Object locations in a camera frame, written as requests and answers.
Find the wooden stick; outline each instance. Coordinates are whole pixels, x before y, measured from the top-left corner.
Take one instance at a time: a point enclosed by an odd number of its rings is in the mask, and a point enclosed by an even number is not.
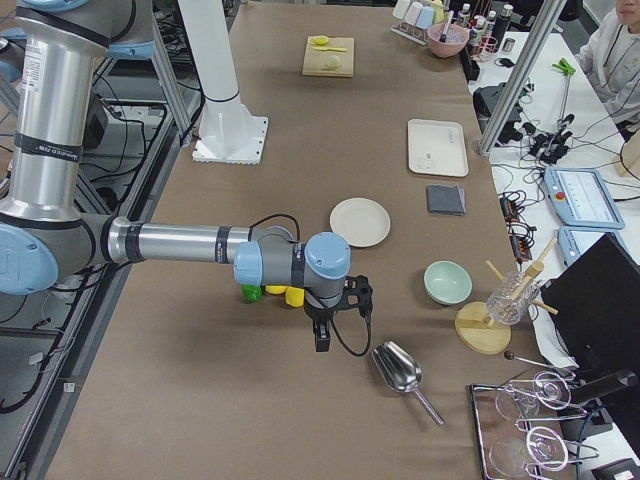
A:
[[[486,260],[484,263],[487,264],[487,267],[489,267],[489,270],[491,270],[493,272],[493,274],[498,277],[498,280],[502,281],[504,280],[504,275],[502,275],[500,273],[500,271],[495,267],[495,265],[493,263],[491,263],[489,260]]]
[[[552,314],[552,315],[557,315],[557,314],[558,314],[558,310],[557,310],[557,309],[555,309],[555,308],[553,308],[553,307],[550,307],[550,306],[549,306],[549,305],[547,305],[546,303],[542,303],[540,300],[534,300],[534,301],[533,301],[533,304],[534,304],[536,307],[540,307],[540,308],[542,308],[543,310],[546,310],[547,312],[549,312],[549,313],[550,313],[550,314]]]
[[[542,262],[544,261],[544,257],[547,256],[547,254],[551,251],[551,249],[556,245],[556,243],[558,243],[558,239],[556,237],[553,237],[551,240],[549,240],[549,243],[547,243],[547,246],[544,247],[544,250],[542,251],[542,253],[538,256],[538,261]]]

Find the mint green bowl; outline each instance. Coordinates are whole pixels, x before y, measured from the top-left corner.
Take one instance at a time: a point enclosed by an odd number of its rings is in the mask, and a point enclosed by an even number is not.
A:
[[[436,302],[455,305],[469,298],[471,277],[457,263],[443,260],[432,263],[425,270],[424,288]]]

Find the white desk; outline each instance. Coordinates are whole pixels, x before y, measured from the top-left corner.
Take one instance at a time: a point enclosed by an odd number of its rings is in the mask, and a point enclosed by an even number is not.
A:
[[[493,62],[503,57],[517,62],[527,34],[508,32],[506,37],[515,39],[515,48],[510,53],[501,51],[494,54],[488,61],[480,62],[480,76],[476,82],[469,84],[472,92],[479,87],[497,85],[508,80],[512,69],[499,67]],[[551,65],[557,63],[562,57],[566,58],[577,69],[577,72],[571,78],[565,110],[565,115],[569,113],[575,115],[575,120],[569,130],[573,132],[574,137],[584,135],[581,140],[597,143],[602,148],[594,145],[585,145],[578,140],[570,140],[569,145],[575,148],[572,148],[558,162],[558,166],[600,167],[604,165],[598,170],[606,181],[636,186],[636,188],[633,188],[608,184],[613,198],[627,198],[638,195],[639,190],[637,187],[640,186],[640,182],[633,178],[621,178],[612,164],[606,165],[618,160],[617,155],[613,152],[620,151],[623,144],[622,137],[617,134],[615,125],[608,117],[604,107],[593,92],[589,81],[580,70],[578,62],[559,34],[554,33],[549,36],[545,48],[542,50],[530,74],[529,78],[530,82],[534,84],[534,91],[531,94],[531,103],[525,105],[521,102],[526,114],[526,116],[523,115],[523,121],[531,121],[540,130],[553,131],[561,113],[560,108],[565,79]],[[602,121],[589,129],[591,125],[599,120]],[[540,198],[538,195],[542,196],[543,192],[539,191],[535,184],[524,181],[523,177],[527,171],[516,169],[517,167],[534,166],[531,160],[520,160],[521,155],[528,151],[526,147],[528,145],[527,141],[523,140],[522,142],[524,148],[521,148],[520,144],[515,142],[511,142],[510,145],[513,146],[494,148],[490,155],[490,161],[493,165],[506,166],[505,168],[494,167],[493,169],[496,190],[498,192],[524,190],[528,198]],[[637,238],[640,235],[640,206],[637,201],[617,203],[617,206],[626,223],[626,227],[620,232],[621,236],[631,256],[636,262],[639,262],[640,242],[637,241]],[[523,217],[529,225],[535,225],[538,229],[535,232],[535,245],[532,248],[533,258],[536,258],[545,245],[556,236],[557,229],[562,225],[562,222],[556,216],[548,200],[543,200],[527,207],[524,210]],[[546,257],[544,263],[545,270],[539,277],[540,279],[558,277],[566,268],[559,248],[554,249]],[[557,340],[549,315],[541,311],[534,326],[541,353],[555,364],[567,364],[568,360],[560,354],[560,350],[555,346],[557,345]],[[582,469],[583,473],[580,476],[581,479],[593,478],[588,472],[589,469],[605,465],[620,458],[630,457],[634,458],[636,463],[640,463],[638,457],[615,426],[611,432],[590,437],[587,443],[600,450],[600,457],[596,460],[585,462]]]

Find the yellow block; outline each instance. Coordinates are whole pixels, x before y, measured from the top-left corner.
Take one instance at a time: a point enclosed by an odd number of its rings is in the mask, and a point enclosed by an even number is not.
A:
[[[265,287],[265,290],[267,291],[267,293],[270,293],[271,295],[282,295],[284,292],[287,291],[288,287],[284,287],[282,285],[267,285]]]
[[[292,307],[304,305],[304,290],[302,288],[289,287],[284,294],[284,301]]]

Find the yellow spoon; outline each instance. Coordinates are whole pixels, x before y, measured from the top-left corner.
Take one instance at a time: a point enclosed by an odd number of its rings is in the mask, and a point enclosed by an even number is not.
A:
[[[329,37],[326,35],[316,35],[315,37],[311,37],[309,39],[309,43],[311,45],[326,45],[329,43]]]
[[[314,50],[318,50],[319,52],[346,52],[347,49],[344,47],[311,47]]]

